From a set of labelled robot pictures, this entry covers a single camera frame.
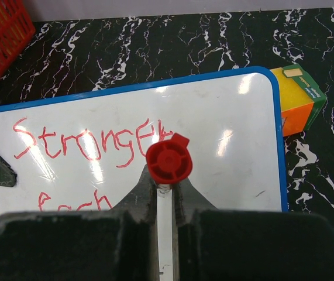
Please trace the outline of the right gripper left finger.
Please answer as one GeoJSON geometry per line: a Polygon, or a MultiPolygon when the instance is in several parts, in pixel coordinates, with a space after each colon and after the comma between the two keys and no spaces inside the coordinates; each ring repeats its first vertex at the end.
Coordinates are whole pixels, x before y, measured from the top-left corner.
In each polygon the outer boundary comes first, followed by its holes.
{"type": "Polygon", "coordinates": [[[156,186],[138,183],[107,211],[0,216],[0,280],[157,280],[156,186]]]}

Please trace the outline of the white blue-framed whiteboard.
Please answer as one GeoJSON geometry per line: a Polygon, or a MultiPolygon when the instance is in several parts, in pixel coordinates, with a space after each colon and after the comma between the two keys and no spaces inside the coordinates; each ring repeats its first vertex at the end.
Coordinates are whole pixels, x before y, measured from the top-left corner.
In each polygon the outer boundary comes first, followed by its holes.
{"type": "MultiPolygon", "coordinates": [[[[287,209],[278,82],[248,67],[0,106],[0,156],[17,174],[0,186],[0,216],[110,210],[174,133],[190,140],[188,180],[216,208],[287,209]]],[[[156,235],[157,280],[174,280],[173,192],[156,195],[156,235]]]]}

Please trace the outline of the red whiteboard marker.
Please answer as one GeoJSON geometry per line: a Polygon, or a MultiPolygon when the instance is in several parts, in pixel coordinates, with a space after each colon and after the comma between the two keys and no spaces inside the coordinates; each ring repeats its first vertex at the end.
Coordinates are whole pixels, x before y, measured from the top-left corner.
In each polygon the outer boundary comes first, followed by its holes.
{"type": "Polygon", "coordinates": [[[188,150],[190,140],[174,133],[168,140],[152,144],[146,152],[146,163],[156,188],[157,198],[172,195],[192,172],[193,163],[188,150]]]}

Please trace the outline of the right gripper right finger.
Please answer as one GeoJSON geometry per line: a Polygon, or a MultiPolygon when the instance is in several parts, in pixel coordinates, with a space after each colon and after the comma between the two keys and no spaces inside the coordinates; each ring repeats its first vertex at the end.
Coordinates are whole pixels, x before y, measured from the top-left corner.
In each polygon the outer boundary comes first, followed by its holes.
{"type": "Polygon", "coordinates": [[[220,210],[173,186],[179,280],[334,280],[334,229],[319,215],[220,210]]]}

